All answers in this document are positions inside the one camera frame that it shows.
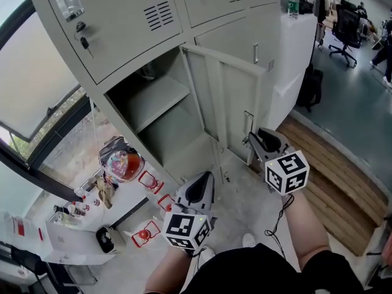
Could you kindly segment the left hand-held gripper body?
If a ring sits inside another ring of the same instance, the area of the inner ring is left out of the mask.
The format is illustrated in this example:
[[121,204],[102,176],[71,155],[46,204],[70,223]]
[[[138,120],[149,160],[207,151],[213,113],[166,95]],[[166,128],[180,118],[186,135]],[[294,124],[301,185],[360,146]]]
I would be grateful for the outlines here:
[[188,208],[174,203],[166,212],[162,235],[169,245],[190,251],[198,251],[213,230],[212,205],[202,204],[201,208]]

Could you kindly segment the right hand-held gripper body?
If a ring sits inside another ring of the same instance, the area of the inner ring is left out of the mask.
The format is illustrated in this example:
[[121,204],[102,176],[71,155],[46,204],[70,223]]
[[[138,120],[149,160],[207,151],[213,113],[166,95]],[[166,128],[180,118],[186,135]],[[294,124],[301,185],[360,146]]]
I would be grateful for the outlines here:
[[308,177],[309,164],[300,150],[265,162],[265,182],[280,195],[304,188]]

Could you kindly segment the grey locker door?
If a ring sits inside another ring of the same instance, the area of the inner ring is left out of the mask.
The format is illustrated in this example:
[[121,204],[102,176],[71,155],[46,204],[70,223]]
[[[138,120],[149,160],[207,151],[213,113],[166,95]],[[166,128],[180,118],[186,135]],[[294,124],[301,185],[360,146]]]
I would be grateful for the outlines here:
[[249,165],[248,136],[265,107],[262,90],[266,70],[189,43],[179,49],[203,130]]

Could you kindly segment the grey metal locker cabinet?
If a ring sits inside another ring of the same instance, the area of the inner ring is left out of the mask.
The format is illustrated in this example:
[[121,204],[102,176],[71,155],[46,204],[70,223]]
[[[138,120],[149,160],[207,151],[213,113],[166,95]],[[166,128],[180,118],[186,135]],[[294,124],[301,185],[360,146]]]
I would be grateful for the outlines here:
[[82,87],[158,172],[182,184],[268,124],[281,0],[32,0]]

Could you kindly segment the person's left forearm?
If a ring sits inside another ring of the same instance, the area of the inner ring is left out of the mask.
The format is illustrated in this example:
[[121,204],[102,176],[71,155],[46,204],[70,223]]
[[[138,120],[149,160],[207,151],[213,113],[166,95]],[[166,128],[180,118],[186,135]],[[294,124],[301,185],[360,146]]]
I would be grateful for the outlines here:
[[143,294],[179,294],[192,258],[177,247],[169,247],[162,261],[151,273]]

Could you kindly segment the person's left white shoe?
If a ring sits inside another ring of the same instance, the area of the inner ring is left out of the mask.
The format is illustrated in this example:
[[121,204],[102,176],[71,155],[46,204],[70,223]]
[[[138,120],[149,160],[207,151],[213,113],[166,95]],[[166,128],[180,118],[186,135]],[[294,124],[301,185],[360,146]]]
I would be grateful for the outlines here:
[[216,255],[215,251],[208,245],[202,247],[202,251],[200,257],[202,259],[202,263],[206,263]]

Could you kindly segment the wooden plank platform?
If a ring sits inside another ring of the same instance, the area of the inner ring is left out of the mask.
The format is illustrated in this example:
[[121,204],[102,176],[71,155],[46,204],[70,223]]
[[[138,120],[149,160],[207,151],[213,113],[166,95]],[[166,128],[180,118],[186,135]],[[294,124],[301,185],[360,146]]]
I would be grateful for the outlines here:
[[[309,177],[306,186],[299,190],[304,192],[327,232],[355,256],[362,256],[374,230],[384,221],[387,196],[336,147],[292,117],[284,120],[276,132],[285,135],[290,143],[284,155],[297,150],[304,154]],[[265,182],[265,162],[254,154]]]

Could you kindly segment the row of small bottles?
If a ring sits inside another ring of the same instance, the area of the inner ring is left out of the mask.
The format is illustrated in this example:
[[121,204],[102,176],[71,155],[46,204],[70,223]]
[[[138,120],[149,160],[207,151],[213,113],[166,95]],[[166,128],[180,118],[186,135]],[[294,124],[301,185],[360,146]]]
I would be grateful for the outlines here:
[[55,215],[51,217],[49,222],[63,224],[77,230],[95,232],[101,226],[118,226],[148,201],[144,187],[137,180],[119,185],[114,196],[110,199],[112,204],[110,209],[107,209],[102,202],[99,206],[93,205],[93,201],[98,198],[98,190],[92,189],[86,199],[86,204],[90,206],[90,209],[85,216],[77,217],[75,224],[60,223],[56,220]]

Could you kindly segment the black backpack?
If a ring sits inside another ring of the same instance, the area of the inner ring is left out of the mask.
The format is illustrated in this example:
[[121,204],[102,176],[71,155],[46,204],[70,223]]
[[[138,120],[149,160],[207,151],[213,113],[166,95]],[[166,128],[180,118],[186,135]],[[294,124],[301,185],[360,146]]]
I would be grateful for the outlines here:
[[311,108],[321,101],[323,72],[315,69],[310,63],[305,70],[304,79],[296,100],[299,107],[304,107],[308,113]]
[[99,151],[100,163],[105,165],[108,158],[117,151],[125,151],[126,153],[136,154],[137,151],[126,143],[124,137],[113,136],[104,143],[104,146]]

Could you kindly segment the person's black clothing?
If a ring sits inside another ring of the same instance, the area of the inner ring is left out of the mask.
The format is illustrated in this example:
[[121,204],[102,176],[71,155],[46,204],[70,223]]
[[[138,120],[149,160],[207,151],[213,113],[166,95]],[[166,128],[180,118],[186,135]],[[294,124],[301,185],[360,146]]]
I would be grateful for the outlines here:
[[363,294],[348,261],[331,251],[315,254],[297,272],[263,244],[221,252],[207,261],[183,294]]

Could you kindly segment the beige cloth pouch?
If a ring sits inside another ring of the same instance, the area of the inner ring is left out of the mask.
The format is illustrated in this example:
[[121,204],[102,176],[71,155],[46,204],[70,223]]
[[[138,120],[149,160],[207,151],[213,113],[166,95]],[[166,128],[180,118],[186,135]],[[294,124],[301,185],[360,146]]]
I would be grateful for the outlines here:
[[113,206],[111,199],[113,198],[118,185],[108,182],[103,176],[96,175],[94,178],[100,200],[104,203],[107,209],[110,209]]

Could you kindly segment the white counter block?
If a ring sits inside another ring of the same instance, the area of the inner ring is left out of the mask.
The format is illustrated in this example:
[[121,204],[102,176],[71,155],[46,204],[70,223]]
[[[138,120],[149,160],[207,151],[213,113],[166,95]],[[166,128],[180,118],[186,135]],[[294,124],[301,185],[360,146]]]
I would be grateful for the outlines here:
[[267,128],[275,130],[296,104],[314,47],[317,18],[313,14],[297,19],[281,16],[279,60]]

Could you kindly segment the clear plastic container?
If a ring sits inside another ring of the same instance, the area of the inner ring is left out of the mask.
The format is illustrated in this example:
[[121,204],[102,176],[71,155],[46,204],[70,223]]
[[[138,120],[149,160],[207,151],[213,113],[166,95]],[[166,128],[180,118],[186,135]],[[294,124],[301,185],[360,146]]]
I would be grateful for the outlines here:
[[138,74],[145,80],[152,81],[163,76],[164,72],[159,67],[158,63],[153,60],[142,66],[138,70]]

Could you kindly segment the clear bottle green label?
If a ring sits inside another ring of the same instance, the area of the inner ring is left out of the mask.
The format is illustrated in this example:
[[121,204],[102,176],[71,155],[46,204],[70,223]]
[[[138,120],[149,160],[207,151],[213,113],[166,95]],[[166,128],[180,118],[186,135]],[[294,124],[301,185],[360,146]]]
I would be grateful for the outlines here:
[[288,16],[291,19],[297,19],[300,9],[300,0],[287,0]]

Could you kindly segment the black window frame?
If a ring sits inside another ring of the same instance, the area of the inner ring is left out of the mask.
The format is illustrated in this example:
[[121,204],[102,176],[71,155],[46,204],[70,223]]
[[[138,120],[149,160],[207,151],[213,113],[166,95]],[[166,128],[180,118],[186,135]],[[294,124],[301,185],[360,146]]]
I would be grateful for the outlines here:
[[0,0],[0,162],[67,201],[98,171],[99,115],[31,0]]

